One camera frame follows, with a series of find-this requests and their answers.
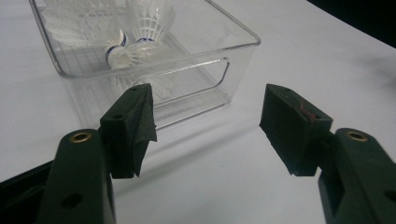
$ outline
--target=transparent plastic container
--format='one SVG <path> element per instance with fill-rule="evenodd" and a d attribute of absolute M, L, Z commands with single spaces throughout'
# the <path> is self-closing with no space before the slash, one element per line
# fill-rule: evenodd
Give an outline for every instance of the transparent plastic container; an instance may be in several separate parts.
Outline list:
<path fill-rule="evenodd" d="M 122 30 L 133 36 L 122 1 L 116 2 Z M 111 70 L 103 48 L 68 47 L 52 38 L 44 26 L 45 3 L 30 0 L 49 56 L 67 84 L 83 128 L 98 128 L 99 118 L 120 97 L 115 77 L 133 77 L 131 85 L 151 84 L 158 130 L 231 102 L 260 38 L 213 1 L 170 2 L 174 22 L 162 40 L 167 57 Z"/>

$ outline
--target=dark background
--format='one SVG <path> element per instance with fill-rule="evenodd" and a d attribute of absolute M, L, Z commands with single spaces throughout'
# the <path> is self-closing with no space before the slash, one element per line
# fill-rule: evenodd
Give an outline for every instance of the dark background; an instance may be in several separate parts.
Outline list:
<path fill-rule="evenodd" d="M 308 0 L 334 17 L 396 48 L 396 8 L 391 0 Z"/>

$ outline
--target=white table surface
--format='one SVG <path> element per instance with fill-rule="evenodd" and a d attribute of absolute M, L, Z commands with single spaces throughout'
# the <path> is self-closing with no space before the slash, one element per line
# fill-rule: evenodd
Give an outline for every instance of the white table surface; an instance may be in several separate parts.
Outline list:
<path fill-rule="evenodd" d="M 159 132 L 139 178 L 114 181 L 118 223 L 325 223 L 315 177 L 289 175 L 259 128 L 265 85 L 299 92 L 332 131 L 396 158 L 396 49 L 305 0 L 217 0 L 262 39 L 233 101 Z M 0 181 L 52 160 L 80 128 L 27 0 L 0 0 Z"/>

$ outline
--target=container rim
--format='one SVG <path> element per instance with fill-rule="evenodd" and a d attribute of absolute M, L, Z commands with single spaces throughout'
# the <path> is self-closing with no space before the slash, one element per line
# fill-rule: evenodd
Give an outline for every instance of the container rim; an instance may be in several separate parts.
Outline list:
<path fill-rule="evenodd" d="M 222 49 L 212 49 L 209 51 L 205 51 L 205 52 L 199 52 L 199 53 L 194 53 L 191 54 L 189 56 L 183 56 L 183 57 L 176 57 L 172 60 L 172 62 L 179 62 L 179 61 L 184 61 L 187 60 L 189 58 L 192 57 L 201 57 L 204 56 L 206 54 L 212 54 L 212 53 L 219 53 L 222 52 L 224 50 L 230 50 L 230 49 L 240 49 L 240 48 L 245 48 L 245 47 L 250 47 L 250 46 L 259 46 L 260 43 L 262 42 L 262 40 L 260 39 L 260 37 L 258 35 L 256 35 L 252 30 L 250 30 L 244 23 L 242 23 L 241 21 L 239 21 L 237 18 L 235 18 L 233 15 L 231 15 L 229 12 L 227 12 L 226 10 L 224 10 L 222 7 L 220 7 L 218 4 L 216 4 L 215 2 L 213 2 L 213 0 L 205 0 L 208 4 L 210 4 L 212 7 L 214 7 L 218 12 L 222 13 L 224 16 L 226 16 L 228 19 L 230 19 L 231 21 L 233 21 L 235 24 L 237 24 L 239 27 L 241 27 L 243 30 L 245 30 L 248 34 L 250 34 L 255 41 L 250 42 L 250 43 L 245 43 L 245 44 L 240 44 L 240 45 L 235 45 L 235 46 L 230 46 L 227 48 L 222 48 Z M 53 50 L 53 47 L 50 43 L 50 38 L 48 36 L 47 31 L 45 30 L 45 26 L 44 23 L 41 19 L 40 13 L 38 11 L 38 7 L 36 5 L 36 0 L 29 0 L 31 8 L 33 10 L 33 14 L 35 16 L 35 21 L 37 23 L 39 32 L 44 40 L 44 45 L 47 48 L 47 52 L 49 53 L 49 56 L 52 60 L 52 63 L 55 67 L 55 70 L 58 72 L 60 77 L 66 78 L 66 79 L 91 79 L 91 78 L 97 78 L 97 77 L 105 77 L 105 76 L 110 76 L 113 75 L 115 72 L 118 71 L 137 71 L 140 69 L 144 69 L 147 67 L 150 67 L 154 64 L 161 64 L 161 61 L 158 62 L 152 62 L 152 63 L 143 63 L 143 64 L 139 64 L 137 66 L 134 66 L 133 68 L 125 68 L 125 69 L 118 69 L 118 70 L 107 70 L 107 71 L 101 71 L 101 72 L 95 72 L 95 73 L 89 73 L 86 74 L 84 76 L 80 76 L 80 75 L 73 75 L 73 74 L 68 74 L 66 73 L 62 67 L 59 64 L 59 61 L 56 57 L 56 54 Z"/>

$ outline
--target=badminton shuttlecock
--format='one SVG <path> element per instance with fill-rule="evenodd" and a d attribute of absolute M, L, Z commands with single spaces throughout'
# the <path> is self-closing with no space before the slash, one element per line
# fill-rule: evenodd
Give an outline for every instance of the badminton shuttlecock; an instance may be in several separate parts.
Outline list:
<path fill-rule="evenodd" d="M 161 41 L 175 18 L 166 0 L 126 0 L 125 9 L 135 42 Z"/>
<path fill-rule="evenodd" d="M 103 46 L 108 51 L 126 44 L 114 0 L 44 0 L 45 27 L 67 46 Z"/>
<path fill-rule="evenodd" d="M 108 64 L 112 69 L 127 68 L 141 63 L 151 63 L 165 59 L 170 53 L 170 49 L 165 45 L 157 45 L 154 42 L 140 42 L 128 47 L 119 47 L 112 52 Z M 119 72 L 118 75 L 111 78 L 111 84 L 117 97 L 120 97 L 129 88 L 150 83 L 154 102 L 166 99 L 172 93 L 175 87 L 173 76 L 154 76 L 141 77 L 131 71 Z"/>

